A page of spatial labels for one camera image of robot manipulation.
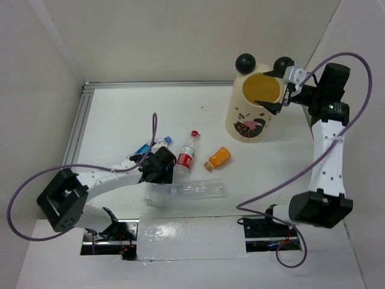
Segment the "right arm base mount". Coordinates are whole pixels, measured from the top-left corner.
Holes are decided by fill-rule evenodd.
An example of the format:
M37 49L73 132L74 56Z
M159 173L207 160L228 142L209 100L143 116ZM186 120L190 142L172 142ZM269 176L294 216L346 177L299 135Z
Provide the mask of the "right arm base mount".
M237 224L244 229L246 252L272 252L280 250L301 250L298 234L287 225L265 218L241 217Z

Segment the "blue label white cap bottle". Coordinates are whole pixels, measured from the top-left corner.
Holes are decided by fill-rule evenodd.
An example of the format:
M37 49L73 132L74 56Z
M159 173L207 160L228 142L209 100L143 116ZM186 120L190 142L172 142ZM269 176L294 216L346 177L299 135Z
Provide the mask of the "blue label white cap bottle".
M165 208L169 201L169 186L166 184L147 184L144 203L149 207Z

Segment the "orange juice bottle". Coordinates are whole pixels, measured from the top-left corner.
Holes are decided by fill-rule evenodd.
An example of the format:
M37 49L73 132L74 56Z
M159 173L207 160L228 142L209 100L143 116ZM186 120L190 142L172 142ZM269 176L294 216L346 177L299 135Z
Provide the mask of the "orange juice bottle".
M220 147L212 156L209 157L208 161L204 163L204 168L211 172L225 165L231 159L231 153L225 147Z

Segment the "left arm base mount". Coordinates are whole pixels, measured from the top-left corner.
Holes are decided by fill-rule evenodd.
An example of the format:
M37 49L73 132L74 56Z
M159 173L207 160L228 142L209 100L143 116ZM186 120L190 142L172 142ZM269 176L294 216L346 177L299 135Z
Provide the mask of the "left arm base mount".
M80 255L115 255L125 261L137 260L138 220L119 220L106 207L91 207L81 220L84 229Z

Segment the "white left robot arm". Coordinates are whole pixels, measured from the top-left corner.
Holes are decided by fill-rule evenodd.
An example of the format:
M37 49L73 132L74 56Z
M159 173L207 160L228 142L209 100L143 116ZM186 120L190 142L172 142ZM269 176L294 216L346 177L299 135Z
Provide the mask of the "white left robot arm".
M171 184L175 155L162 146L154 153L133 155L106 171L75 173L61 169L37 198L52 229L63 233L72 227L86 229L105 240L114 239L120 231L133 238L128 227L107 207L88 204L91 199L120 187L142 182Z

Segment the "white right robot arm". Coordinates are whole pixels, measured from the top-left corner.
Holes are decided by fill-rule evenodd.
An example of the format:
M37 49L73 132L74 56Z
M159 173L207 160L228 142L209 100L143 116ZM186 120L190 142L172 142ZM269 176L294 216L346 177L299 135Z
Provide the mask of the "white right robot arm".
M353 210L353 201L345 196L343 184L344 136L341 134L350 122L350 107L341 101L350 69L328 63L319 82L314 86L303 85L309 73L295 66L290 58L282 57L265 75L282 79L286 91L281 102L259 101L261 106L273 113L291 103L308 108L314 165L307 191L292 197L282 218L275 215L265 218L263 231L275 236L282 231L283 221L333 228Z

